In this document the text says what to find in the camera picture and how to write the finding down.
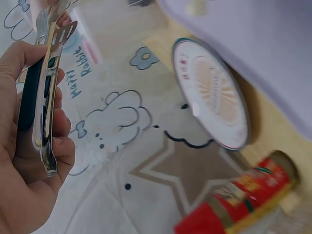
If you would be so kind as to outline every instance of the black dot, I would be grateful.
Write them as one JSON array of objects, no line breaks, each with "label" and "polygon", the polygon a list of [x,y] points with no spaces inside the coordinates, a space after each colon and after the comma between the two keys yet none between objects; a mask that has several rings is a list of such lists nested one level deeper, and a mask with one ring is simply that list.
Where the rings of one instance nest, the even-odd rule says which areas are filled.
[{"label": "black dot", "polygon": [[125,184],[125,189],[130,190],[131,189],[131,184]]},{"label": "black dot", "polygon": [[181,109],[182,109],[182,110],[184,110],[184,109],[186,109],[186,108],[189,108],[189,104],[187,104],[187,103],[185,103],[185,104],[183,104],[183,105],[181,106]]}]

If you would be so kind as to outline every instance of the plate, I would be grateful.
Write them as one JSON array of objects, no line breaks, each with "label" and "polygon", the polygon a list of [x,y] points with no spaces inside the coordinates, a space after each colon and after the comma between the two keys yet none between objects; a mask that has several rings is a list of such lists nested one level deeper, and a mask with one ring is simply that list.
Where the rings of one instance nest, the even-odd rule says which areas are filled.
[{"label": "plate", "polygon": [[193,115],[215,141],[230,150],[245,146],[249,121],[241,92],[212,48],[180,38],[173,46],[173,67]]}]

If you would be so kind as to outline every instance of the hand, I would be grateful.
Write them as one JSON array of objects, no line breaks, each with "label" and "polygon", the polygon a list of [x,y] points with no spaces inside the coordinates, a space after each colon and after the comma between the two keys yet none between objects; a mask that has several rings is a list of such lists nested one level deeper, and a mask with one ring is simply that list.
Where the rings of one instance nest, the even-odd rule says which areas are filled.
[{"label": "hand", "polygon": [[[37,175],[37,158],[15,158],[18,107],[15,81],[25,65],[33,65],[46,53],[45,46],[17,41],[0,58],[0,233],[28,234],[42,226],[55,205],[59,189],[75,161],[75,145],[68,134],[70,121],[61,110],[62,94],[56,90],[53,119],[53,152],[57,175]],[[60,69],[58,83],[64,78]]]}]

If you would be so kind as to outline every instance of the wooden table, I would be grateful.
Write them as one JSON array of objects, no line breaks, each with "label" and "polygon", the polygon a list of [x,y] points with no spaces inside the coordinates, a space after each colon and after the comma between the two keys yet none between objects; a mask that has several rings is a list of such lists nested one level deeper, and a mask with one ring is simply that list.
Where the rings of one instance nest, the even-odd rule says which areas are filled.
[{"label": "wooden table", "polygon": [[[192,35],[180,24],[168,19],[168,27],[161,29],[143,43],[173,72],[171,49],[176,39]],[[241,151],[252,165],[273,150],[287,153],[298,166],[302,196],[312,193],[312,143],[305,140],[280,111],[259,90],[253,88],[234,69],[230,68],[245,97],[251,119],[251,139]]]}]

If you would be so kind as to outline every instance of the can label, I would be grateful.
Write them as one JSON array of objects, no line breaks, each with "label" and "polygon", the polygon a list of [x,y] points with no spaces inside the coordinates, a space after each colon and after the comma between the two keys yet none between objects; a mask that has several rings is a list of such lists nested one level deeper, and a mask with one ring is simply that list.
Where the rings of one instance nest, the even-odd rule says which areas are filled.
[{"label": "can label", "polygon": [[266,158],[257,167],[216,190],[214,196],[227,210],[233,223],[237,223],[289,183],[284,170]]}]

